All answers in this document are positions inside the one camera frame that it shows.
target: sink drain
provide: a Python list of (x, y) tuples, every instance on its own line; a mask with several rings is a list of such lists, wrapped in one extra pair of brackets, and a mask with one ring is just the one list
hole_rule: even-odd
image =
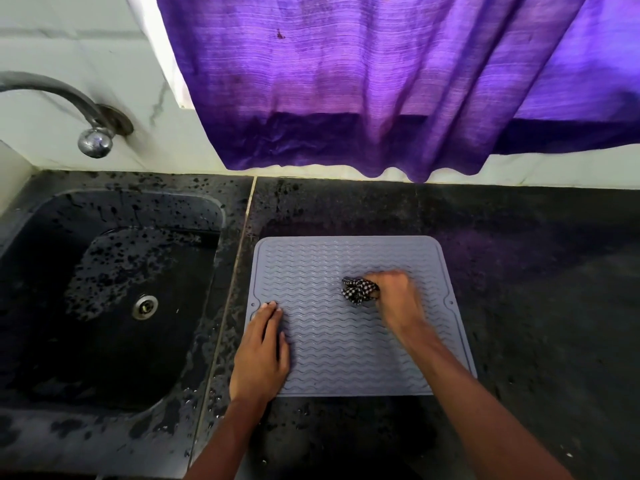
[(147, 320), (156, 313), (158, 309), (158, 298), (149, 294), (142, 295), (133, 305), (132, 315), (136, 320)]

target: gray silicone mat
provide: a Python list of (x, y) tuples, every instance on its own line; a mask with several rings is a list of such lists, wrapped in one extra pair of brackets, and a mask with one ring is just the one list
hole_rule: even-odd
[(373, 301), (356, 306), (342, 278), (404, 269), (444, 344), (477, 377), (439, 243), (428, 236), (267, 237), (255, 247), (246, 325), (276, 300), (291, 344), (290, 396), (432, 394)]

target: hand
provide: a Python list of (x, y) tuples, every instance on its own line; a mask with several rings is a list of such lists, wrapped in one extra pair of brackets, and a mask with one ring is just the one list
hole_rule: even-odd
[[(229, 383), (231, 402), (251, 405), (256, 422), (289, 373), (289, 345), (284, 332), (278, 337), (281, 319), (282, 309), (276, 308), (274, 301), (263, 303), (249, 322), (234, 359)], [(276, 357), (276, 340), (280, 341), (280, 359)]]
[(422, 309), (420, 292), (404, 271), (370, 273), (364, 279), (373, 281), (380, 287), (380, 297), (376, 304), (382, 321), (400, 343), (404, 344), (407, 334), (411, 334), (416, 328), (431, 329)]

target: checkered cloth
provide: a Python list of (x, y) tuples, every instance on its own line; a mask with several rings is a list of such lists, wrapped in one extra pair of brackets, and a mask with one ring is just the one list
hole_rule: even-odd
[(342, 279), (342, 295), (354, 305), (377, 298), (379, 292), (380, 288), (373, 281), (360, 277)]

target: sink basin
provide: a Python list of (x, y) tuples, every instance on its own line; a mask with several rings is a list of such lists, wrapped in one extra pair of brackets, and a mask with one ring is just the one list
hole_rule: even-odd
[(0, 404), (144, 411), (185, 367), (223, 225), (205, 197), (66, 193), (0, 258)]

